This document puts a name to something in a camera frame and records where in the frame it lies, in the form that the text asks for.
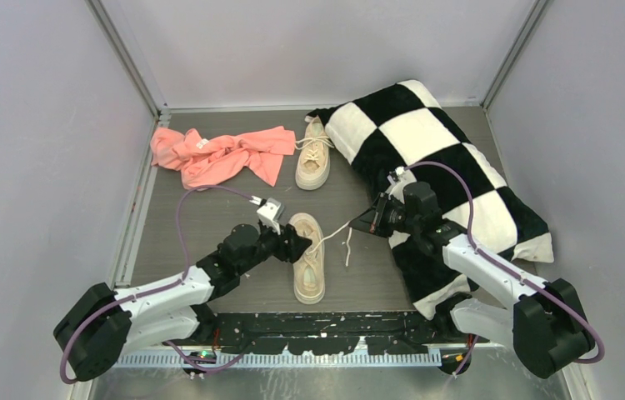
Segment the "beige sneaker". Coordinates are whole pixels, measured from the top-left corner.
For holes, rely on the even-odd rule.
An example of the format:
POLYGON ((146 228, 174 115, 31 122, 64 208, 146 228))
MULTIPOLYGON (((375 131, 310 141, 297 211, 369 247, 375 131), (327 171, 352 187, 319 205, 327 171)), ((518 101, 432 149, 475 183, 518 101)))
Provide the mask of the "beige sneaker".
POLYGON ((330 152, 335 146, 319 117, 310 117, 306 121, 308 125, 304 137, 296 141, 296 149, 300 153, 295 181, 302 190, 313 191, 319 189, 328 180, 330 152))
POLYGON ((350 222, 345 222, 335 232, 327 236, 323 235, 320 224, 311 214, 305 212, 296 213, 291 216, 289 223, 296 229, 300 237, 312 241, 311 246, 292 264, 292 268, 293 292, 296 299, 302 304, 313 305, 323 299, 326 291, 324 243, 340 233, 344 228, 350 228, 350 222))

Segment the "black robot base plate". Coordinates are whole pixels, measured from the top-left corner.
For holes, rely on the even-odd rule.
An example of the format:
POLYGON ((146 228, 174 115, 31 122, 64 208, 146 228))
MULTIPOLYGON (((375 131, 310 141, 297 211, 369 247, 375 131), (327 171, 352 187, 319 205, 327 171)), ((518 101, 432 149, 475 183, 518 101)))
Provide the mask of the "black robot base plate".
POLYGON ((316 356, 349 354, 366 346, 371 355, 421 354, 428 346, 462 348, 471 342, 446 322, 418 312, 221 312, 203 333, 173 341, 181 346, 212 346, 226 353, 316 356))

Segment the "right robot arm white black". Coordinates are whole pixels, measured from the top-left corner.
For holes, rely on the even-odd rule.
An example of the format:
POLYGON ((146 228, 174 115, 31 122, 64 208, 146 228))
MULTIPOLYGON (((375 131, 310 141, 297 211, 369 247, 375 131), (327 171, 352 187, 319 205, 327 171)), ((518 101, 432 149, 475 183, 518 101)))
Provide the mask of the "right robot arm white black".
POLYGON ((401 199, 380 193, 350 227, 381 238, 407 234, 423 254, 441 259, 501 303, 455 302, 434 321, 442 340, 456 342, 465 333, 486 338, 513 350, 538 378, 584 362, 592 350, 595 361, 603 358, 602 339, 587 321, 574 286, 563 279, 546 281, 489 252, 468 227, 443 217, 428 183, 407 185, 401 199))

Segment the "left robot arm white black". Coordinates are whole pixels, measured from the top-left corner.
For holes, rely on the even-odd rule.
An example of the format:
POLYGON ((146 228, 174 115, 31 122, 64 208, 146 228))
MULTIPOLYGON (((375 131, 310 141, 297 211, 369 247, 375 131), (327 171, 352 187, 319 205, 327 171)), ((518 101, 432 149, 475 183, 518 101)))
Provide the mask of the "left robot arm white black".
POLYGON ((271 257, 295 263, 311 244, 291 224, 280 230, 241 224, 172 277, 119 290, 104 282, 91 286, 53 330, 62 381, 90 381, 121 356, 166 341, 208 343, 218 328, 209 302, 230 293, 258 264, 271 257))

